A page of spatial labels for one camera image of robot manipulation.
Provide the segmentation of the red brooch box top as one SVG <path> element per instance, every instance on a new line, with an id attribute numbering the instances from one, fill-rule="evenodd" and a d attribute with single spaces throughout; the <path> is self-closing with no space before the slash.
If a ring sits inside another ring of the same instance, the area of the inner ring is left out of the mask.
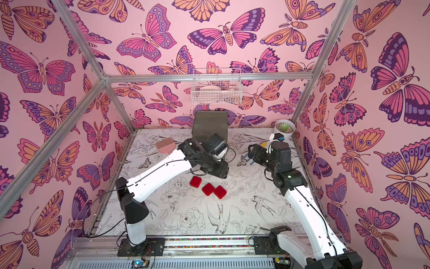
<path id="1" fill-rule="evenodd" d="M 202 182 L 201 177 L 193 176 L 191 181 L 190 181 L 190 185 L 194 188 L 199 188 L 201 182 Z"/>

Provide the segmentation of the red brooch box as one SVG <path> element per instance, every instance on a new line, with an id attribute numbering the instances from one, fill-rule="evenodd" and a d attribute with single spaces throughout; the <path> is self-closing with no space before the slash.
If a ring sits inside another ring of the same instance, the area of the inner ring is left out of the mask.
<path id="1" fill-rule="evenodd" d="M 218 186 L 215 188 L 214 194 L 218 199 L 221 200 L 227 195 L 227 191 L 222 186 Z"/>
<path id="2" fill-rule="evenodd" d="M 194 188 L 199 188 L 201 182 L 202 182 L 201 177 L 193 176 L 191 181 L 190 181 L 190 185 Z"/>
<path id="3" fill-rule="evenodd" d="M 214 191 L 215 191 L 215 187 L 210 183 L 207 183 L 205 186 L 202 187 L 202 192 L 206 196 L 210 196 Z"/>

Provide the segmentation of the three-tier drawer cabinet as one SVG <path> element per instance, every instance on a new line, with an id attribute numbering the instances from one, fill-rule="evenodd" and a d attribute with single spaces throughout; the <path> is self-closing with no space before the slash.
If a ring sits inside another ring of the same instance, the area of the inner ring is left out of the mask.
<path id="1" fill-rule="evenodd" d="M 228 141 L 228 115 L 225 111 L 198 111 L 194 118 L 192 137 L 199 142 L 218 134 Z"/>

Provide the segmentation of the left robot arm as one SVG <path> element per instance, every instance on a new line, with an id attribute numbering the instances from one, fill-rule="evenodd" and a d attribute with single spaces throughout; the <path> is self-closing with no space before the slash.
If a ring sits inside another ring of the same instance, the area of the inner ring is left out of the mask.
<path id="1" fill-rule="evenodd" d="M 136 247 L 147 240 L 144 220 L 150 213 L 145 204 L 148 196 L 171 179 L 196 166 L 203 172 L 225 179 L 228 175 L 228 163 L 224 159 L 227 152 L 227 142 L 216 133 L 202 142 L 190 138 L 180 143 L 152 168 L 130 179 L 118 178 L 115 186 L 125 217 L 129 244 Z"/>

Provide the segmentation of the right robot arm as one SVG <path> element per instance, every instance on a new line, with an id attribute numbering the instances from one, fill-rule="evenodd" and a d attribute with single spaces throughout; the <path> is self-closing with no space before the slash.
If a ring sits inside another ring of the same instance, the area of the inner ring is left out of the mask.
<path id="1" fill-rule="evenodd" d="M 289 144 L 272 141 L 267 148 L 248 147 L 248 157 L 262 165 L 270 179 L 297 214 L 306 234 L 300 239 L 291 228 L 272 228 L 269 233 L 275 251 L 289 255 L 292 269 L 360 269 L 363 259 L 347 249 L 318 208 L 302 173 L 292 166 Z"/>

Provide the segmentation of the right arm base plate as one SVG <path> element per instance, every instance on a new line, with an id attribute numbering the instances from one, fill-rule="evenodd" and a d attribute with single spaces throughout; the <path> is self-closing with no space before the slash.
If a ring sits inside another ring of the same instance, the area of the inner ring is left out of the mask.
<path id="1" fill-rule="evenodd" d="M 274 240 L 270 239 L 268 236 L 253 236 L 250 244 L 254 247 L 254 252 L 257 255 L 275 255 L 275 256 L 287 256 L 288 252 L 280 249 L 274 243 Z"/>

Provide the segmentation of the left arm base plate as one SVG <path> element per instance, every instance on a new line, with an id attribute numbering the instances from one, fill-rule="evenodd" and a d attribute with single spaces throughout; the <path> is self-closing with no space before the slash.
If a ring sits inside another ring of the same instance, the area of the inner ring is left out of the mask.
<path id="1" fill-rule="evenodd" d="M 153 257 L 162 256 L 165 249 L 165 238 L 147 238 L 139 245 L 133 245 L 127 238 L 122 239 L 117 252 L 118 257 Z"/>

